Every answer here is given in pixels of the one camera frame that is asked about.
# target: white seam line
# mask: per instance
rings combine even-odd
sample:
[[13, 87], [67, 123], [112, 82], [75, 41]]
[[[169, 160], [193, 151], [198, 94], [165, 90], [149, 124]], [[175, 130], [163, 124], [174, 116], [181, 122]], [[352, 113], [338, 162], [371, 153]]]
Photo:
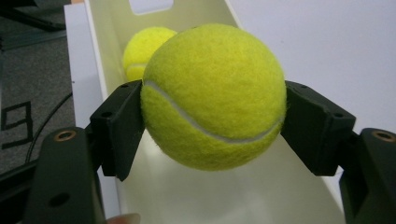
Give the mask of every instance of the white seam line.
[[197, 129], [197, 130], [201, 131], [202, 133], [205, 133], [215, 139], [218, 139], [222, 142], [229, 143], [229, 144], [246, 144], [246, 143], [252, 143], [255, 141], [259, 141], [262, 138], [264, 138], [268, 133], [270, 133], [274, 128], [276, 128], [279, 123], [283, 122], [283, 119], [284, 119], [283, 117], [279, 118], [279, 120], [273, 126], [271, 126], [270, 129], [268, 129], [265, 132], [259, 133], [254, 137], [244, 138], [244, 139], [232, 139], [232, 138], [224, 137], [221, 135], [217, 135], [215, 133], [211, 133], [207, 129], [203, 128], [192, 117], [190, 117], [182, 108], [180, 108], [175, 103], [175, 101], [165, 91], [163, 91], [155, 82], [153, 82], [151, 80], [146, 80], [144, 82], [144, 85], [150, 86], [155, 91], [157, 91], [161, 96], [163, 96], [172, 105], [172, 107], [180, 114], [180, 116], [182, 118], [184, 118], [195, 129]]

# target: gray floor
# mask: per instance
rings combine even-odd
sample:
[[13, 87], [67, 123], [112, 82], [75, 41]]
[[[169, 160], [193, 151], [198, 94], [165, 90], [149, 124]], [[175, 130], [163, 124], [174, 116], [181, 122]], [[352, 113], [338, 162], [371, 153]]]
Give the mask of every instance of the gray floor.
[[[36, 3], [38, 7], [19, 9], [41, 19], [64, 23], [64, 5], [70, 4], [69, 0], [36, 0]], [[0, 36], [4, 39], [7, 36], [26, 37], [40, 32], [36, 28], [0, 17]], [[0, 174], [24, 163], [30, 142], [6, 148], [5, 145], [27, 137], [28, 125], [23, 120], [27, 116], [28, 105], [31, 107], [32, 131], [35, 134], [49, 112], [71, 91], [66, 37], [0, 53], [0, 106], [3, 120], [0, 132]], [[19, 125], [12, 125], [19, 120]], [[73, 99], [69, 99], [40, 134], [32, 159], [38, 157], [45, 135], [74, 125]]]

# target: tennis ball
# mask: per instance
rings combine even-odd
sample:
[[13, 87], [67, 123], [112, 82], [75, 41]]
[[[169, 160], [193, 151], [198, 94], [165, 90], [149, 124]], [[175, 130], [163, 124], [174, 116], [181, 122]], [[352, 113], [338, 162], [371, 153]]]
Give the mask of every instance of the tennis ball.
[[162, 151], [200, 170], [257, 158], [281, 130], [286, 85], [274, 54], [256, 37], [223, 24], [175, 35], [143, 76], [142, 115]]
[[142, 79], [152, 54], [176, 32], [165, 27], [149, 27], [136, 33], [128, 42], [122, 59], [127, 79]]

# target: screw hole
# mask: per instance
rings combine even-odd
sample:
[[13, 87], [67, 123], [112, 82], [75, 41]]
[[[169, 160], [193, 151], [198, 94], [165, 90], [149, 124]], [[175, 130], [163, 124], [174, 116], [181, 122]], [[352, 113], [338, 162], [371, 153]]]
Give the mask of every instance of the screw hole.
[[76, 134], [77, 133], [73, 130], [63, 131], [63, 132], [56, 134], [54, 137], [54, 140], [57, 142], [67, 141], [67, 140], [74, 138], [76, 136]]
[[113, 115], [113, 113], [111, 113], [111, 112], [105, 112], [105, 113], [102, 114], [102, 117], [108, 118], [108, 117], [110, 117], [111, 115]]
[[381, 139], [382, 141], [396, 142], [396, 137], [389, 133], [385, 133], [385, 132], [381, 132], [381, 131], [374, 131], [373, 136]]
[[69, 201], [70, 199], [70, 194], [68, 193], [60, 193], [54, 197], [52, 197], [49, 200], [49, 206], [50, 207], [59, 207], [65, 203], [67, 203], [67, 201]]
[[337, 118], [343, 118], [343, 117], [344, 117], [344, 115], [341, 114], [341, 113], [335, 113], [334, 115], [335, 115]]

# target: yellow tennis ball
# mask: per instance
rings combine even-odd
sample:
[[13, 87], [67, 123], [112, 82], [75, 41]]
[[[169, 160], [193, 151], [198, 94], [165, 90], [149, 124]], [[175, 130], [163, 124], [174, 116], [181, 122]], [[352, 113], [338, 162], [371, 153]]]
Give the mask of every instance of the yellow tennis ball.
[[149, 27], [136, 33], [128, 42], [123, 54], [122, 64], [127, 79], [142, 79], [152, 54], [175, 34], [175, 31], [165, 27]]
[[207, 24], [175, 35], [152, 56], [141, 91], [144, 121], [169, 157], [226, 170], [267, 149], [286, 114], [286, 85], [256, 37]]

